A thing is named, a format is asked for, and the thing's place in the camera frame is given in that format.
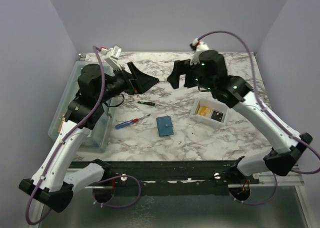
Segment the clear acrylic card box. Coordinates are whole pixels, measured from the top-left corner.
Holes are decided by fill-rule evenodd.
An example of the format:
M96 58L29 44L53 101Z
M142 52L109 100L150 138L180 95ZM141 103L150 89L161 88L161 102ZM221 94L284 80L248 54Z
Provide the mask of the clear acrylic card box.
M229 108L217 100L196 99L191 108L189 118L196 123L220 129L226 125Z

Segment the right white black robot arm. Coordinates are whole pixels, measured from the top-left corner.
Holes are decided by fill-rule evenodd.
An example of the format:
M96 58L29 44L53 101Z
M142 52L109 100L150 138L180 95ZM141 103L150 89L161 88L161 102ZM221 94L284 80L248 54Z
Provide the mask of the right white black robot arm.
M215 50L203 51L198 60L197 64L190 60L175 61L167 81L177 89L180 76L185 75L184 87L211 92L214 99L245 117L271 144L269 151L239 158L230 168L231 180L240 184L248 176L266 171L286 176L311 143L312 136L293 129L285 134L280 128L285 123L276 116L268 117L271 109L259 105L252 86L242 77L228 74L222 54Z

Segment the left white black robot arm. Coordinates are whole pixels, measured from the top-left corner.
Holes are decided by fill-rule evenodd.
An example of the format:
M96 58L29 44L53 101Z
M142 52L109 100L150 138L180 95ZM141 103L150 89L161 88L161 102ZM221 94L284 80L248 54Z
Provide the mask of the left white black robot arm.
M32 178L20 182L20 190L55 212L62 212L73 195L86 186L110 182L109 165L99 159L73 175L66 172L77 150L105 112L106 101L123 92L143 94L159 82L158 78L141 72L132 62L127 66L129 72L119 68L112 76L104 73L99 64L82 68L77 79L79 90L68 105L58 138L39 170Z

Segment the teal leather card holder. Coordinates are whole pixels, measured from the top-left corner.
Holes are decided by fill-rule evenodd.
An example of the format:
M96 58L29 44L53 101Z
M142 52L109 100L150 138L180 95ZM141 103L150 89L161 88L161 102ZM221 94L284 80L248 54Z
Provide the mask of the teal leather card holder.
M159 137L171 136L174 134L172 119L170 116L156 118Z

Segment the credit cards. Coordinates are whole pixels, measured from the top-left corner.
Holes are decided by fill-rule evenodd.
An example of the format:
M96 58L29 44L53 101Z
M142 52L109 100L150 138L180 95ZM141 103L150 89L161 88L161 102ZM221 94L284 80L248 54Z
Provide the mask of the credit cards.
M210 118L210 119L213 119L218 122L222 122L223 116L224 116L224 114L222 112L214 110L214 109L209 108L207 106L197 107L195 113L197 115L204 116L206 118Z

